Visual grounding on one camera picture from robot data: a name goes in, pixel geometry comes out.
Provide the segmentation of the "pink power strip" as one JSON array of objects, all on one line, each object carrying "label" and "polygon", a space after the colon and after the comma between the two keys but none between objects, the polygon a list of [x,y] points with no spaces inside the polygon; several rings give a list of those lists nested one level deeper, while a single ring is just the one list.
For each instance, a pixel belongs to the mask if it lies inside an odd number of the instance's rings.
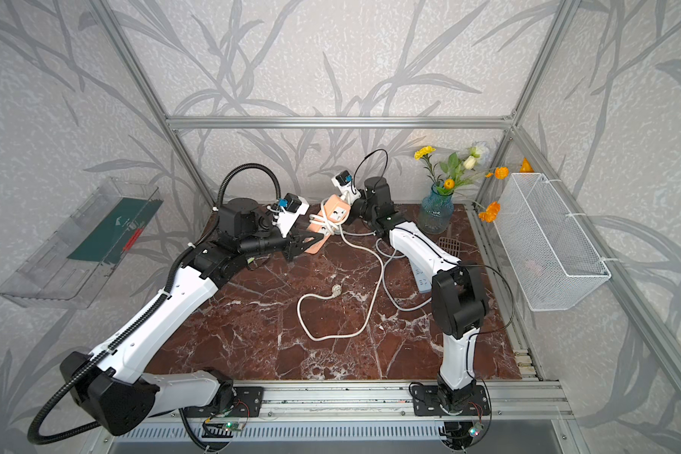
[{"label": "pink power strip", "polygon": [[340,233],[341,226],[347,220],[351,210],[351,205],[341,197],[332,195],[325,201],[316,215],[311,215],[309,220],[308,232],[322,234],[320,241],[306,250],[306,253],[315,255],[321,250],[327,240]]}]

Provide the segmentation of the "grey white power strip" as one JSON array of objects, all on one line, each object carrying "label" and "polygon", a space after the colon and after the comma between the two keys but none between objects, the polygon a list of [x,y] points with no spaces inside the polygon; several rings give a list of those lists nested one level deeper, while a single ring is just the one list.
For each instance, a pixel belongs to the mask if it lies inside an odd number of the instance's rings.
[{"label": "grey white power strip", "polygon": [[429,278],[424,274],[421,268],[419,268],[414,262],[410,262],[410,266],[412,267],[412,272],[414,273],[414,279],[416,282],[416,286],[418,288],[418,291],[421,294],[427,294],[431,292],[431,282],[429,281]]}]

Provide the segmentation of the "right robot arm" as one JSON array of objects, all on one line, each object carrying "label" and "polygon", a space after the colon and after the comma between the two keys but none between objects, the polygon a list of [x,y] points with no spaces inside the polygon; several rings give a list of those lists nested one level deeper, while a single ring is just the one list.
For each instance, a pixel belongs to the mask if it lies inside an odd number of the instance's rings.
[{"label": "right robot arm", "polygon": [[480,394],[474,357],[489,312],[482,266],[446,253],[398,212],[385,178],[369,178],[358,188],[353,176],[344,172],[335,177],[335,183],[350,200],[351,221],[360,219],[367,224],[431,282],[432,316],[444,334],[437,398],[443,412],[461,414]]}]

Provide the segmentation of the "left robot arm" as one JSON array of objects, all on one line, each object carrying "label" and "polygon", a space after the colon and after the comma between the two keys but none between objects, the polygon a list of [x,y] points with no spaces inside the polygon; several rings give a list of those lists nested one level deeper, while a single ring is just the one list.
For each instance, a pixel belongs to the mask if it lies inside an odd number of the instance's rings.
[{"label": "left robot arm", "polygon": [[[73,352],[64,359],[61,372],[65,383],[35,415],[26,436],[30,444],[49,445],[98,427],[123,435],[149,417],[174,410],[232,409],[234,381],[218,370],[156,375],[147,373],[146,368],[183,322],[248,268],[251,260],[281,253],[292,261],[322,239],[319,233],[296,228],[297,219],[309,208],[300,196],[278,195],[266,211],[248,198],[227,202],[224,194],[229,183],[251,169],[266,173],[275,185],[279,183],[269,168],[257,163],[229,172],[219,188],[210,231],[175,259],[157,295],[90,353]],[[57,434],[41,433],[43,422],[66,395],[92,422]]]}]

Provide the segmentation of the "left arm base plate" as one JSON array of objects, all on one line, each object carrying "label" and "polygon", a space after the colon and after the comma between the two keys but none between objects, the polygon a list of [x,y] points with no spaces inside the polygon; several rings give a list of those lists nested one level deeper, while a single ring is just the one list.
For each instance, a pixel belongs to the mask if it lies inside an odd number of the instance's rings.
[{"label": "left arm base plate", "polygon": [[188,418],[229,416],[238,418],[259,417],[265,389],[260,386],[241,386],[232,391],[222,391],[209,405],[188,407],[183,411]]}]

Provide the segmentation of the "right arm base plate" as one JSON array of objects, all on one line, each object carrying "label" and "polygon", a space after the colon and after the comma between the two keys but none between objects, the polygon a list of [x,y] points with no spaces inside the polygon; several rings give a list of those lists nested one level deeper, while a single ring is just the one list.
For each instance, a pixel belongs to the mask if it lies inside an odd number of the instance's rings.
[{"label": "right arm base plate", "polygon": [[471,416],[491,414],[490,398],[484,386],[473,380],[461,390],[444,384],[411,382],[408,387],[415,416]]}]

